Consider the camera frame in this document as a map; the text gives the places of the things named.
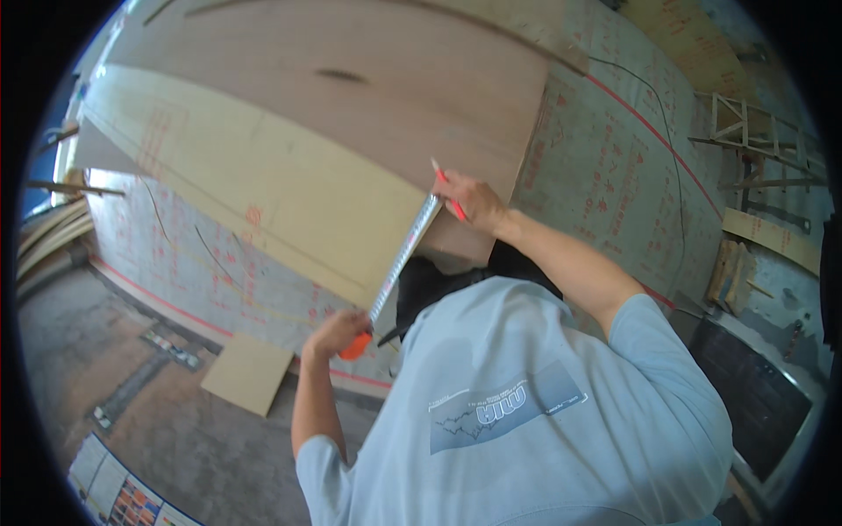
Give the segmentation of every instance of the man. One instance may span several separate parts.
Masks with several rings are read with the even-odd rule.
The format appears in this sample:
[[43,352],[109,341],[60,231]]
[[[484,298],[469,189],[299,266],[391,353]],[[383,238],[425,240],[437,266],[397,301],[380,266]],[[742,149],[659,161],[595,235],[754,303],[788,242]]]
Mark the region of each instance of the man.
[[533,281],[492,277],[423,309],[356,463],[328,360],[369,329],[343,311],[307,340],[292,418],[314,524],[661,524],[704,518],[732,460],[725,406],[640,284],[591,246],[448,171],[433,190],[531,259],[602,327]]

